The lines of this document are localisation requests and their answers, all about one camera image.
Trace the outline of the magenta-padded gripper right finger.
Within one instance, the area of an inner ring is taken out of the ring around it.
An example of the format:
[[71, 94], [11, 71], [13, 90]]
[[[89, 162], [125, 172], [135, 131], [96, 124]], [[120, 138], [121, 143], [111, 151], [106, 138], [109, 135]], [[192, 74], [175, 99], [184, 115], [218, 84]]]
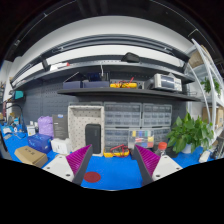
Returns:
[[137, 160], [140, 169], [143, 186], [182, 169], [182, 167], [168, 155], [158, 156], [150, 150], [138, 145], [134, 146], [134, 158]]

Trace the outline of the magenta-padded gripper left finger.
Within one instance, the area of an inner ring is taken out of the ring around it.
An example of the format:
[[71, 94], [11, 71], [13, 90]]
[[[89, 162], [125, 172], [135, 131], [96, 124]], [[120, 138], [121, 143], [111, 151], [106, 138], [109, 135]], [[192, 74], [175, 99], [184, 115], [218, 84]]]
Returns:
[[80, 185], [84, 179], [92, 153], [92, 145], [87, 145], [67, 156], [57, 155], [44, 167], [44, 170]]

